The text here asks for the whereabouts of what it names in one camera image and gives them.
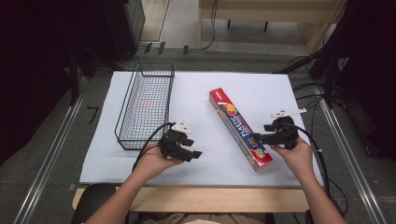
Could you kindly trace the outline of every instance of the aluminum foil box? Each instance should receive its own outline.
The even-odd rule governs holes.
[[[236,144],[241,148],[251,167],[255,172],[261,171],[273,159],[265,151],[262,143],[254,140],[253,131],[251,131],[241,113],[236,109],[236,106],[222,88],[211,91],[209,100],[233,136]]]

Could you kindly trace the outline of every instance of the person's left hand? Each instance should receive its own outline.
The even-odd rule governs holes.
[[[134,168],[134,173],[146,178],[146,181],[159,175],[167,168],[183,162],[176,159],[164,158],[160,148],[156,145],[149,145],[146,147],[146,150],[148,151],[140,158]]]

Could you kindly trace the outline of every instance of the white table surface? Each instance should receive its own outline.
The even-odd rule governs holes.
[[[85,158],[81,184],[122,183],[131,173],[138,152],[123,150],[114,129],[132,72],[115,72],[98,127]],[[287,75],[220,72],[175,72],[169,121],[181,121],[192,130],[190,150],[203,151],[198,160],[184,162],[148,182],[159,186],[299,187],[283,159],[265,146],[273,161],[255,173],[209,102],[209,91],[222,87],[253,132],[264,133],[271,114],[298,108]],[[304,128],[300,115],[296,125]],[[314,171],[322,183],[317,162]]]

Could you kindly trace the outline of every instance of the wire basket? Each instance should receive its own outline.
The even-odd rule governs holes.
[[[172,63],[136,62],[115,134],[125,150],[140,150],[154,131],[169,120],[175,70]],[[158,142],[166,127],[151,142]]]

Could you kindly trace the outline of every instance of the person's right hand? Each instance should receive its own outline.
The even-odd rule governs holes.
[[[137,163],[133,172],[143,177],[146,181],[159,175],[171,166],[183,163],[183,161],[176,159],[164,158],[160,147],[157,145],[148,145],[145,150],[147,150],[147,152]]]
[[[277,145],[271,145],[271,149],[276,151],[289,166],[294,175],[300,179],[303,176],[314,174],[313,150],[301,137],[296,139],[296,147],[285,149]]]

